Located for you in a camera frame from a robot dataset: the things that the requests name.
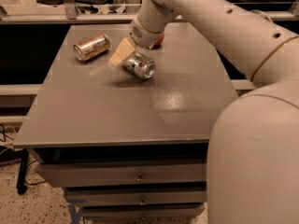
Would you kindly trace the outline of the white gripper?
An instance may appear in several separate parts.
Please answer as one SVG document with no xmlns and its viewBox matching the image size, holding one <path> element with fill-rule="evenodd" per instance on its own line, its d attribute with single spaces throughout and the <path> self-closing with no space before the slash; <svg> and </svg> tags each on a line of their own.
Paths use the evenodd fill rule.
<svg viewBox="0 0 299 224">
<path fill-rule="evenodd" d="M 138 45 L 140 48 L 154 48 L 154 43 L 164 32 L 164 21 L 134 17 L 130 24 L 130 37 L 125 37 L 109 59 L 111 67 L 118 67 L 127 59 Z"/>
</svg>

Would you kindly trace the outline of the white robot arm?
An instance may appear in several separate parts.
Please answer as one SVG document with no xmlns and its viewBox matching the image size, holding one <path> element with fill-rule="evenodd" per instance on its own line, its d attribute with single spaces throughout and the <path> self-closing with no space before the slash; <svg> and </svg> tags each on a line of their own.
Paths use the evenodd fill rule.
<svg viewBox="0 0 299 224">
<path fill-rule="evenodd" d="M 151 48 L 176 16 L 253 86 L 217 118 L 209 138 L 208 224 L 299 224 L 298 35 L 225 0 L 141 0 L 121 63 Z"/>
</svg>

